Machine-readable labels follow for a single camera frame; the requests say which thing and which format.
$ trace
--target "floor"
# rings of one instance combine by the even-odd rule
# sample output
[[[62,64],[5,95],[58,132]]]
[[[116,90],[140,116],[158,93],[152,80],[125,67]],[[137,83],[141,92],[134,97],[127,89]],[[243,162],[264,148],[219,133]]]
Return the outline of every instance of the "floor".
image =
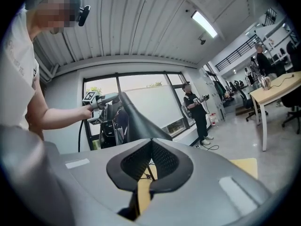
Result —
[[[226,121],[209,130],[214,136],[212,145],[220,148],[214,153],[231,159],[256,158],[258,179],[271,191],[288,184],[295,172],[301,156],[301,135],[296,134],[297,121],[293,120],[281,127],[289,111],[286,107],[276,107],[276,103],[266,106],[268,122],[267,151],[261,150],[262,125],[256,125],[256,117],[246,121],[247,114],[235,116],[226,114]]]

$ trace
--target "corrugated ceiling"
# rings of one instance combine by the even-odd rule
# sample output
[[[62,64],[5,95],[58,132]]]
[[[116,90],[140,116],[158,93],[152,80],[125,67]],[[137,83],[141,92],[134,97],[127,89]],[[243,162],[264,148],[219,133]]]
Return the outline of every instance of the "corrugated ceiling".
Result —
[[[191,19],[195,8],[186,0],[82,0],[91,11],[83,27],[40,34],[37,56],[50,70],[94,57],[146,55],[197,64],[214,42]],[[247,0],[198,0],[226,37],[249,16]],[[203,35],[205,45],[198,37]]]

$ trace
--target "fluorescent light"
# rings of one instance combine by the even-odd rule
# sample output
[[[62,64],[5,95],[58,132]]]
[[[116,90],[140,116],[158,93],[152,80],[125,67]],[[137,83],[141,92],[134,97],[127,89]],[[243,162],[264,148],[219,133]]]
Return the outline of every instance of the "fluorescent light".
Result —
[[[199,13],[195,12],[192,18],[201,25],[210,35],[214,38],[217,35],[215,29],[211,26],[211,24]]]

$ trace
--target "shoe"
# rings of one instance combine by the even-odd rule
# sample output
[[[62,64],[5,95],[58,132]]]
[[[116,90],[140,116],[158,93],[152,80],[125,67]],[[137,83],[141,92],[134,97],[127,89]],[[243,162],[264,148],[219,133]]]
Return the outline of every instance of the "shoe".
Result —
[[[283,103],[282,102],[277,102],[277,104],[276,104],[276,107],[282,107],[283,106]]]
[[[210,136],[210,135],[208,135],[208,136],[205,137],[205,139],[206,139],[206,140],[213,140],[213,137]]]
[[[209,145],[210,144],[210,141],[207,141],[206,139],[202,140],[202,144],[203,145]]]

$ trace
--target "desk leg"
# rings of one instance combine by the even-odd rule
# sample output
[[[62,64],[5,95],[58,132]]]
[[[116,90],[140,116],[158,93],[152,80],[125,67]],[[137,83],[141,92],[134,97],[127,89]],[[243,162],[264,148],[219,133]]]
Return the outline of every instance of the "desk leg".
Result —
[[[252,97],[252,100],[253,100],[253,104],[254,104],[254,109],[255,109],[255,114],[256,114],[256,122],[257,122],[257,125],[259,125],[259,115],[258,115],[258,111],[257,111],[257,105],[256,105],[256,101],[255,99]]]
[[[262,130],[263,130],[263,141],[262,150],[265,152],[267,150],[267,117],[265,115],[264,105],[260,105],[261,119],[262,119]]]

